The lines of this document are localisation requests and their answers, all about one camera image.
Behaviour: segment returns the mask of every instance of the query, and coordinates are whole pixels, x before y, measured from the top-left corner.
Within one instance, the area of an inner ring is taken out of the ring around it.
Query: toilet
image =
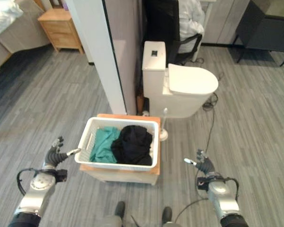
[[[150,100],[150,116],[185,118],[193,115],[218,88],[217,78],[199,67],[168,64],[164,42],[144,43],[144,97]]]

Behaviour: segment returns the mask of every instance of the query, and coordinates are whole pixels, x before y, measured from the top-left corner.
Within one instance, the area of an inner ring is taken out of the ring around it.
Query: toilet brush
[[[161,131],[160,131],[160,141],[165,141],[167,140],[169,134],[167,133],[167,131],[164,129],[165,126],[165,121],[166,121],[166,116],[167,116],[167,108],[164,108],[163,110],[163,121],[161,123]]]

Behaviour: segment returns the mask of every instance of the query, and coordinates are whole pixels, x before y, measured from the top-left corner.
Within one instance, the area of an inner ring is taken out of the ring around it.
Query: wooden nightstand
[[[64,9],[50,9],[38,18],[54,49],[79,49],[83,53],[81,41],[72,22],[71,14]]]

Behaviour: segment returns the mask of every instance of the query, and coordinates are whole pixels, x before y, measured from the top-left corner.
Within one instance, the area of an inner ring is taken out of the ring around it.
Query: toilet tank
[[[144,96],[151,98],[162,94],[166,70],[166,49],[164,42],[144,43],[142,73]]]

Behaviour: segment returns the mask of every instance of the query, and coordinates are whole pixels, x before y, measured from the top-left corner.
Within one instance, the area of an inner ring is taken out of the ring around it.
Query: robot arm
[[[47,152],[41,170],[35,170],[35,175],[30,182],[27,192],[21,186],[20,173],[17,175],[17,182],[21,193],[24,195],[17,206],[12,222],[9,227],[37,227],[44,215],[51,195],[55,191],[58,182],[64,182],[67,178],[67,170],[56,170],[59,163],[67,159],[70,155],[80,152],[80,149],[72,150],[68,153],[59,153],[63,138],[59,137],[52,143]]]
[[[198,162],[188,158],[184,161],[194,165],[205,174],[205,177],[198,177],[198,189],[207,191],[208,199],[213,203],[222,227],[248,227],[225,179],[215,171],[211,160],[202,150],[198,150],[197,159]]]

